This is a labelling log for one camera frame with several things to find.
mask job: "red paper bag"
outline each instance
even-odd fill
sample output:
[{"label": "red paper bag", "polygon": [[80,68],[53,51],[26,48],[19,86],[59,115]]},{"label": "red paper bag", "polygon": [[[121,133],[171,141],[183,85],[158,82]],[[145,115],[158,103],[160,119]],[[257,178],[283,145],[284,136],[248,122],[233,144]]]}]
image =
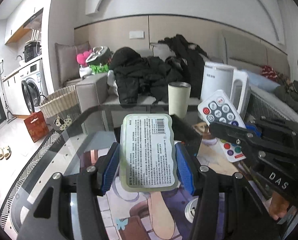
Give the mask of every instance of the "red paper bag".
[{"label": "red paper bag", "polygon": [[33,142],[37,142],[49,132],[41,111],[31,114],[27,119],[24,120],[24,123]]}]

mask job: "washing machine door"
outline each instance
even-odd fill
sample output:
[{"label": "washing machine door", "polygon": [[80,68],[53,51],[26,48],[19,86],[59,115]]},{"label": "washing machine door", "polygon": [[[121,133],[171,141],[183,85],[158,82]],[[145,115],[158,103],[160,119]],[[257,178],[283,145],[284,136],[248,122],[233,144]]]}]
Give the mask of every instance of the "washing machine door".
[{"label": "washing machine door", "polygon": [[35,107],[38,107],[40,105],[41,99],[39,89],[35,82],[32,80],[23,80],[21,84],[26,106],[28,107],[29,112],[32,114],[35,112]]}]

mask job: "sofa armrest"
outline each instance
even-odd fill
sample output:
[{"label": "sofa armrest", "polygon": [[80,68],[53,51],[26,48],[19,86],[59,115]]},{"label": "sofa armrest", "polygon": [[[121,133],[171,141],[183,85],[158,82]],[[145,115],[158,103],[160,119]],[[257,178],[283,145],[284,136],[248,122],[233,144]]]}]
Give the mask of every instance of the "sofa armrest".
[{"label": "sofa armrest", "polygon": [[108,98],[108,73],[86,77],[76,84],[81,113],[93,106],[99,106]]}]

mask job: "white curtain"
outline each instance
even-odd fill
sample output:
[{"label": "white curtain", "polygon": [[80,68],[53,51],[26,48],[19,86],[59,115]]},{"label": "white curtain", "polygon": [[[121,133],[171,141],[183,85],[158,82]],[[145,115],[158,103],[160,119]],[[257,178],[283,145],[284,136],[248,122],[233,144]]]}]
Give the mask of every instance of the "white curtain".
[{"label": "white curtain", "polygon": [[277,0],[285,31],[290,80],[298,80],[298,6],[293,0]]}]

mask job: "kettle handle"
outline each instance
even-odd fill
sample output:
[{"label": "kettle handle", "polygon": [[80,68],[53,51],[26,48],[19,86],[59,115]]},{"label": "kettle handle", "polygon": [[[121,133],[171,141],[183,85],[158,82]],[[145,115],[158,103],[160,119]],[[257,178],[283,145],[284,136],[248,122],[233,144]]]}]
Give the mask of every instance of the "kettle handle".
[{"label": "kettle handle", "polygon": [[244,109],[247,99],[247,92],[249,87],[249,76],[246,72],[234,69],[233,70],[233,81],[231,86],[231,93],[230,93],[230,101],[233,103],[236,81],[240,80],[242,82],[241,94],[239,98],[239,105],[237,108],[237,112],[240,114],[241,111]]}]

